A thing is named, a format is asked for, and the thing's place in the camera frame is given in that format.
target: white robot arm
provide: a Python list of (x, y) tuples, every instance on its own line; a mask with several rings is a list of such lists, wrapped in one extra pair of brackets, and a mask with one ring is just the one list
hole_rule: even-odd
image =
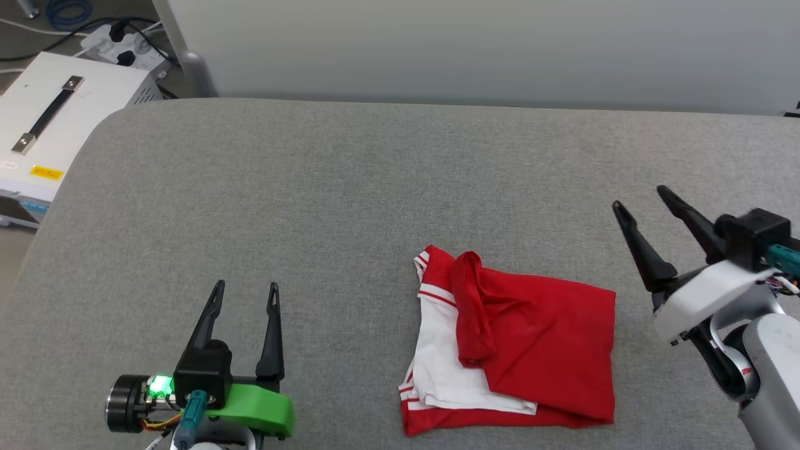
[(758, 450), (800, 450), (800, 322), (777, 301), (778, 294), (800, 292), (800, 241), (791, 237), (790, 221), (755, 209), (712, 223), (668, 187), (658, 193), (688, 226), (708, 265), (678, 275), (614, 202), (652, 294), (656, 333), (673, 345), (689, 340), (700, 351), (717, 385), (739, 404), (739, 419)]

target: red stripe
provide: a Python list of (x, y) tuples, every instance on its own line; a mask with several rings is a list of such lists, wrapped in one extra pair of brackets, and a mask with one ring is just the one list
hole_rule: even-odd
[(442, 297), (440, 297), (440, 296), (438, 296), (436, 294), (431, 294), (430, 292), (425, 292), (425, 291), (420, 291), (419, 293), (420, 294), (425, 294), (425, 295), (430, 295), (431, 297), (433, 297), (433, 298), (435, 298), (437, 300), (441, 300), (442, 302), (445, 302), (445, 303), (455, 307), (455, 303), (454, 302), (451, 302), (448, 299), (442, 298)]

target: yellow label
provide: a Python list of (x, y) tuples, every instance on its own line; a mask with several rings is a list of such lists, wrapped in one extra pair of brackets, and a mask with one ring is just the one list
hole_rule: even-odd
[(49, 179), (61, 179), (64, 172), (50, 169), (49, 167), (34, 166), (34, 168), (30, 170), (30, 174)]

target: white box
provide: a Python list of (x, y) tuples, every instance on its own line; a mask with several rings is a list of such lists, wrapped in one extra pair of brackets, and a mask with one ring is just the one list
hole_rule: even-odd
[[(12, 151), (73, 76), (82, 77), (82, 84), (35, 144), (24, 155)], [(98, 123), (126, 106), (163, 99), (146, 70), (39, 54), (0, 97), (0, 225), (38, 228)]]

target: gray fabric tablecloth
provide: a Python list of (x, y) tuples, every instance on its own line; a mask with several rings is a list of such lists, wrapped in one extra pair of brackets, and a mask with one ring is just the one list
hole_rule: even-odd
[[(143, 448), (152, 435), (106, 429), (107, 389), (171, 373), (224, 279), (214, 336), (236, 375), (253, 373), (280, 283), (297, 425), (268, 448), (750, 449), (694, 348), (655, 338), (610, 206), (688, 271), (702, 253), (656, 185), (712, 219), (758, 206), (797, 221), (798, 145), (796, 119), (734, 115), (239, 99), (120, 111), (70, 169), (0, 318), (0, 447)], [(616, 424), (404, 437), (411, 260), (427, 243), (616, 291)]]

